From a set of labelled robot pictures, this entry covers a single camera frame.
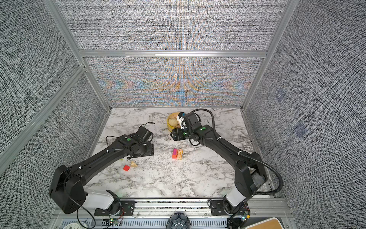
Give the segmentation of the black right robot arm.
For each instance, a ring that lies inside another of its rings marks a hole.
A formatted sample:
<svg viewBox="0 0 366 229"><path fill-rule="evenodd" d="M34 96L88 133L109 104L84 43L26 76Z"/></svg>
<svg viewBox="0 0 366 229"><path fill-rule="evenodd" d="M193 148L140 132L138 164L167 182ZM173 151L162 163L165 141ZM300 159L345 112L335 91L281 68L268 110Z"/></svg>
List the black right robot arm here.
<svg viewBox="0 0 366 229"><path fill-rule="evenodd" d="M244 208L253 196L280 192L284 185L280 173L264 162L258 153L248 153L225 140L216 130L213 113L210 110L206 112L211 116L211 126L201 123L197 110L180 112L169 118L167 123L173 126L171 137L174 141L195 141L213 150L234 169L234 188L223 197L224 211L233 215ZM268 180L266 170L272 171L278 179L278 186L273 191L259 191Z"/></svg>

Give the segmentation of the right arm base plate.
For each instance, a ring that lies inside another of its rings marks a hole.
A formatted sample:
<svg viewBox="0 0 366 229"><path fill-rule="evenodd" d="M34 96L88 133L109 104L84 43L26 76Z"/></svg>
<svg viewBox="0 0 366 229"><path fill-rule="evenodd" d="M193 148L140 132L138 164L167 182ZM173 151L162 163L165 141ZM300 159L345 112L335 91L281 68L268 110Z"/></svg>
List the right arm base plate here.
<svg viewBox="0 0 366 229"><path fill-rule="evenodd" d="M232 206L227 200L208 200L207 204L210 207L211 214L213 216L229 216L234 213L239 212L242 206L244 206L244 201L240 202L237 206Z"/></svg>

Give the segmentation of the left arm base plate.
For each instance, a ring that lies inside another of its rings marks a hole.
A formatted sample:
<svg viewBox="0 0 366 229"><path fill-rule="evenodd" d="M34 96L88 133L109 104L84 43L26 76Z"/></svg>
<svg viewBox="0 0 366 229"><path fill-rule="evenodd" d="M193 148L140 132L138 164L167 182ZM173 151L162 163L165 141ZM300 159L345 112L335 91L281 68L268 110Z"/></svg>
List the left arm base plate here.
<svg viewBox="0 0 366 229"><path fill-rule="evenodd" d="M94 216L132 216L135 208L134 200L120 200L119 202L114 202L108 209L96 209Z"/></svg>

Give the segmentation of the red wood block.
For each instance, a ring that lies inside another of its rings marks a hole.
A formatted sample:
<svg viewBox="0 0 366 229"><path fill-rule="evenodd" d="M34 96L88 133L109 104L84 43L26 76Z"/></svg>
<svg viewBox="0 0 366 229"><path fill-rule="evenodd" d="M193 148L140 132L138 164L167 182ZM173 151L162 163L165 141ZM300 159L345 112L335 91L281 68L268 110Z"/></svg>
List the red wood block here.
<svg viewBox="0 0 366 229"><path fill-rule="evenodd" d="M126 171L126 172L128 172L128 171L130 170L130 168L131 168L130 166L125 165L125 166L123 167L123 170L124 170L124 171Z"/></svg>

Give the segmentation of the plain natural wood block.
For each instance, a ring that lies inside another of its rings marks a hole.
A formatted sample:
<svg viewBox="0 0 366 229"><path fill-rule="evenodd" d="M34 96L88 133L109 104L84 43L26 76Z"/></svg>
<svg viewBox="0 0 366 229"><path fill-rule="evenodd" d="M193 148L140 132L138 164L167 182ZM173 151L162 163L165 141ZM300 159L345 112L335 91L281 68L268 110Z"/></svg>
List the plain natural wood block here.
<svg viewBox="0 0 366 229"><path fill-rule="evenodd" d="M178 160L182 160L183 159L183 149L178 149L177 159Z"/></svg>

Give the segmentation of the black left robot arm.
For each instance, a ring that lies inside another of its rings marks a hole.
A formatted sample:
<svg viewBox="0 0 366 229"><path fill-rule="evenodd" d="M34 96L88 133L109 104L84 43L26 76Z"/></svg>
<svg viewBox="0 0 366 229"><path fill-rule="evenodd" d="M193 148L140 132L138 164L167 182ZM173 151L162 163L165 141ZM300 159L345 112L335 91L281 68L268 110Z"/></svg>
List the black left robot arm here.
<svg viewBox="0 0 366 229"><path fill-rule="evenodd" d="M153 133L140 126L136 133L121 135L110 145L92 157L67 167L61 165L53 175L49 197L65 214L79 208L119 210L119 198L110 190L102 193L87 191L88 182L119 159L153 155Z"/></svg>

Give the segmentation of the orange wood block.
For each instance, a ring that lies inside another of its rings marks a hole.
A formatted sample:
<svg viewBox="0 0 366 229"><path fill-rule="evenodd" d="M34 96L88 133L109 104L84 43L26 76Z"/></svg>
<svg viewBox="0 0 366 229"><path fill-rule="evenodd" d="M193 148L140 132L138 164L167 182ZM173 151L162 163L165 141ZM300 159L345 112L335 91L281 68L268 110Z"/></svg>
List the orange wood block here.
<svg viewBox="0 0 366 229"><path fill-rule="evenodd" d="M177 159L178 156L178 149L174 148L172 153L172 159Z"/></svg>

